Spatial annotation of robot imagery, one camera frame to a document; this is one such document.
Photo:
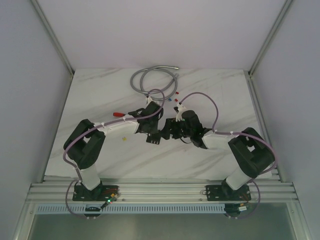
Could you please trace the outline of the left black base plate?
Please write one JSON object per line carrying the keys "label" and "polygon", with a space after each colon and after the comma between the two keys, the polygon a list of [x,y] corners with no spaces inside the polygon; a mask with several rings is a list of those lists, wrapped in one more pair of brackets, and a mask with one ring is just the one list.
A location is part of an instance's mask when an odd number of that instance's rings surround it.
{"label": "left black base plate", "polygon": [[83,185],[76,185],[72,200],[75,202],[104,202],[116,195],[119,191],[117,185],[100,185],[94,190],[88,190]]}

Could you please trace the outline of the red handled screwdriver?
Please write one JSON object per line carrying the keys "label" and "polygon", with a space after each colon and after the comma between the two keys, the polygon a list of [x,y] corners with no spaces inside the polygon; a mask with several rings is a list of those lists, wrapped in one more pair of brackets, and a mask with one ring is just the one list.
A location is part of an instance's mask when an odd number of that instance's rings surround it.
{"label": "red handled screwdriver", "polygon": [[131,117],[131,115],[125,114],[125,113],[122,113],[122,112],[113,112],[112,115],[113,115],[115,118],[129,118],[129,117]]}

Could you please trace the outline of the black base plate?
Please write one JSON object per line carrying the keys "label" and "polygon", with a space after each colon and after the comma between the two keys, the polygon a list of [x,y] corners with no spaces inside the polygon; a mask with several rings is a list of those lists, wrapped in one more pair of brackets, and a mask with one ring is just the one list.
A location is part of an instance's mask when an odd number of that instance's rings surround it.
{"label": "black base plate", "polygon": [[76,185],[72,200],[75,202],[104,202],[116,195],[119,191],[117,185],[100,185],[94,190],[88,190],[83,185]]}
{"label": "black base plate", "polygon": [[205,195],[207,200],[211,202],[240,202],[252,199],[247,184],[237,190],[231,189],[228,185],[206,185]]}

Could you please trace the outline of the aluminium mounting rail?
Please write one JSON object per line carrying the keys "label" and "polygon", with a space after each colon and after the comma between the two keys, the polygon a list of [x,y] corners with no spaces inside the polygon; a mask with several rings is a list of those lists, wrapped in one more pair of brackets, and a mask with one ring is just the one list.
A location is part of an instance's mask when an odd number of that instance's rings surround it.
{"label": "aluminium mounting rail", "polygon": [[[33,203],[62,203],[71,183],[70,178],[47,177],[42,183],[31,184],[26,200]],[[207,200],[207,185],[220,185],[220,181],[201,179],[103,179],[105,185],[117,185],[119,199],[124,203],[199,203]],[[249,184],[251,201],[262,203],[298,202],[293,183],[279,180],[256,180]]]}

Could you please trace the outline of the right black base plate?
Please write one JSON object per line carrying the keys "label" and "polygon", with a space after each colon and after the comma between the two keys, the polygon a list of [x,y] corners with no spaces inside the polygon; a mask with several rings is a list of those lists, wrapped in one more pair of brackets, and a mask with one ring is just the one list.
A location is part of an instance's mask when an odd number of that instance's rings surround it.
{"label": "right black base plate", "polygon": [[247,184],[237,190],[231,189],[228,185],[206,185],[205,195],[207,200],[211,202],[240,202],[252,199]]}

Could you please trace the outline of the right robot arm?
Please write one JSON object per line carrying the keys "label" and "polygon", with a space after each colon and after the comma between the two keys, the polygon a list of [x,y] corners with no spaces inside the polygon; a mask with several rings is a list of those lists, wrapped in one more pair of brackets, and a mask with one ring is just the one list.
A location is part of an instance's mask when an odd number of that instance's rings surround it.
{"label": "right robot arm", "polygon": [[257,131],[248,127],[239,134],[220,133],[203,127],[193,110],[176,110],[175,118],[165,121],[160,135],[163,139],[189,138],[197,148],[230,150],[238,167],[221,183],[221,193],[234,199],[245,184],[255,179],[275,162],[275,156]]}

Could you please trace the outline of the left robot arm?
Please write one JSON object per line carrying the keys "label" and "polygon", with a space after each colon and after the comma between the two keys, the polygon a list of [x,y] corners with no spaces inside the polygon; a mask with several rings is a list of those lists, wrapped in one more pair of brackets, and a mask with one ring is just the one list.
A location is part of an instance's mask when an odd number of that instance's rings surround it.
{"label": "left robot arm", "polygon": [[89,119],[79,122],[63,145],[63,160],[72,165],[85,187],[84,195],[90,201],[102,196],[102,183],[95,166],[105,140],[131,134],[158,134],[158,122],[163,108],[150,101],[145,108],[129,112],[110,122],[93,123]]}

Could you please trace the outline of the black fuse box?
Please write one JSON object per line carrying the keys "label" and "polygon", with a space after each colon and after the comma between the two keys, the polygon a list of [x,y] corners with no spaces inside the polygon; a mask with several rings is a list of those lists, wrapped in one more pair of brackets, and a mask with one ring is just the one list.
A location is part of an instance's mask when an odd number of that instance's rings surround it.
{"label": "black fuse box", "polygon": [[159,145],[161,141],[160,133],[148,134],[146,138],[146,142],[149,144]]}

